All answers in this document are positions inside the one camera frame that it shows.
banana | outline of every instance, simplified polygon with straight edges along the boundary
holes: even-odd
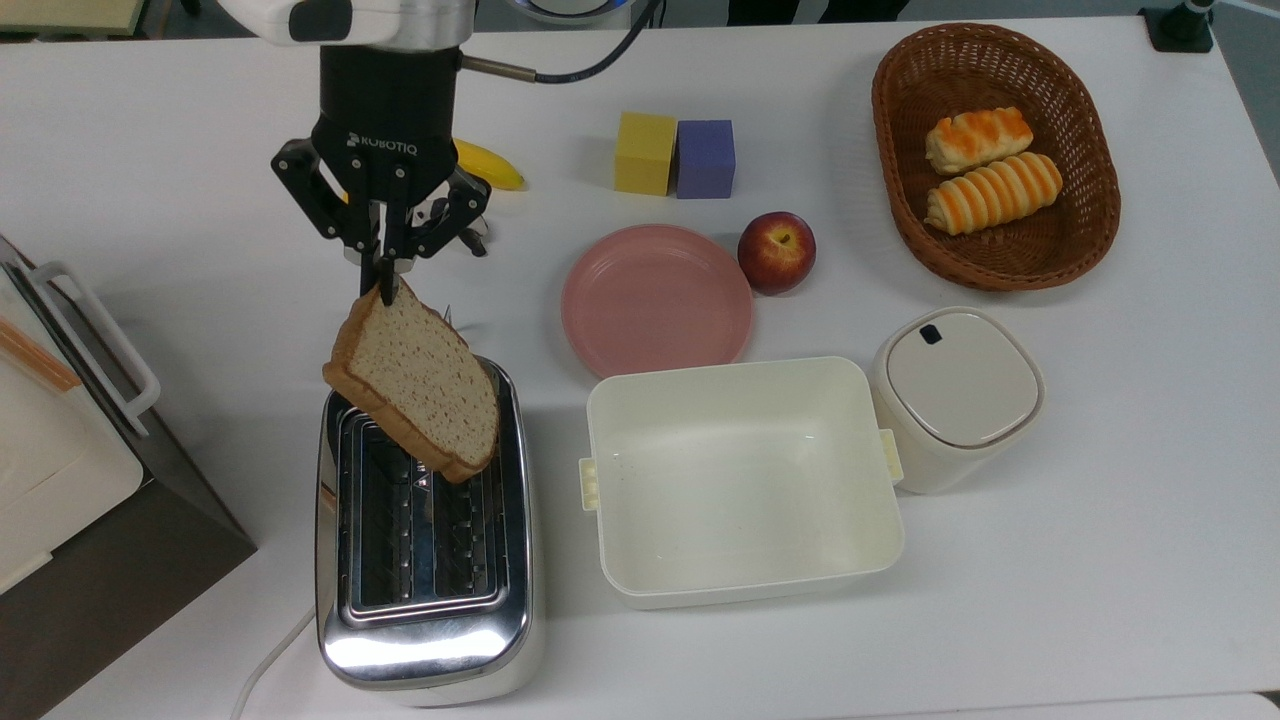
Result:
[[[458,150],[458,167],[472,176],[484,178],[498,190],[524,190],[525,178],[506,158],[492,150],[453,138]]]

robotiq logo text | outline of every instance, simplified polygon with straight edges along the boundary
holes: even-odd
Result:
[[[367,145],[370,147],[378,147],[379,150],[394,150],[396,152],[403,152],[417,158],[417,146],[411,142],[401,142],[398,140],[378,140],[376,137],[364,137],[353,132],[348,132],[347,147],[356,147],[358,145]]]

apple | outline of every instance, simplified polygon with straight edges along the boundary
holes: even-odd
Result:
[[[792,213],[765,213],[737,241],[737,264],[763,295],[786,292],[809,275],[818,243],[809,223]]]

chrome toaster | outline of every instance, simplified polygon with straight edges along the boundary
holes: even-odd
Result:
[[[534,675],[545,634],[520,407],[489,360],[498,447],[452,484],[342,396],[325,404],[316,628],[340,679],[411,706],[474,702]]]

white jar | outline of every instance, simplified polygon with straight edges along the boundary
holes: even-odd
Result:
[[[899,487],[945,489],[1039,419],[1044,379],[1009,331],[974,307],[943,307],[881,346],[872,372],[881,427],[897,438]]]

